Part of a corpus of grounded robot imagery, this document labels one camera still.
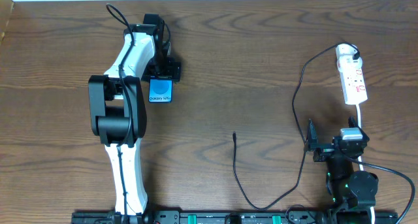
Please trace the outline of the blue Galaxy smartphone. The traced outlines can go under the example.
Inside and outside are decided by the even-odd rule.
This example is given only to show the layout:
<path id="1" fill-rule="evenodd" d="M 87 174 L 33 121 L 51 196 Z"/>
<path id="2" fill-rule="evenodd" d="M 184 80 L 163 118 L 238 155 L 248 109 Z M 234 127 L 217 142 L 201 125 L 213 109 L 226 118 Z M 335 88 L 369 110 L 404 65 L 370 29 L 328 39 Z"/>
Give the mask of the blue Galaxy smartphone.
<path id="1" fill-rule="evenodd" d="M 150 103 L 170 103 L 172 90 L 172 80 L 151 79 L 148 100 Z"/>

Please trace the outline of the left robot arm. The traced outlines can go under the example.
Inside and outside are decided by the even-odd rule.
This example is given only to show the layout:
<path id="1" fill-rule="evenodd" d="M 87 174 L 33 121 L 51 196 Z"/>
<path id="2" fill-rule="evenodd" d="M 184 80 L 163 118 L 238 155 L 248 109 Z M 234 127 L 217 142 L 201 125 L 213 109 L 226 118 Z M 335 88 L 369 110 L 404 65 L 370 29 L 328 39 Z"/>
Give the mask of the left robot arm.
<path id="1" fill-rule="evenodd" d="M 140 163 L 145 102 L 170 103 L 174 84 L 181 78 L 181 63 L 171 57 L 171 43 L 163 38 L 167 30 L 157 14 L 145 14 L 141 24 L 127 25 L 115 62 L 88 81 L 91 128 L 111 161 L 116 212 L 128 217 L 143 215 L 148 204 Z M 142 82 L 150 85 L 147 99 Z"/>

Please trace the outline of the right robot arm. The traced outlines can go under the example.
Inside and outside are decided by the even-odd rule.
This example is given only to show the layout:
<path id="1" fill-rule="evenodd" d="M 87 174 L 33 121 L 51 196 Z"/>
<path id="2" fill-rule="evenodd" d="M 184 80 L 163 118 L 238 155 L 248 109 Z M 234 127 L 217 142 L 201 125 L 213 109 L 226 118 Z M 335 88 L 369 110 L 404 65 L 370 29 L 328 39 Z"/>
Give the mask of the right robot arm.
<path id="1" fill-rule="evenodd" d="M 313 161 L 327 164 L 326 187 L 334 206 L 318 220 L 320 223 L 370 223 L 370 209 L 376 205 L 378 177 L 364 170 L 355 171 L 353 162 L 364 153 L 370 140 L 355 120 L 340 129 L 330 143 L 320 143 L 312 120 L 308 121 L 304 150 L 313 152 Z"/>

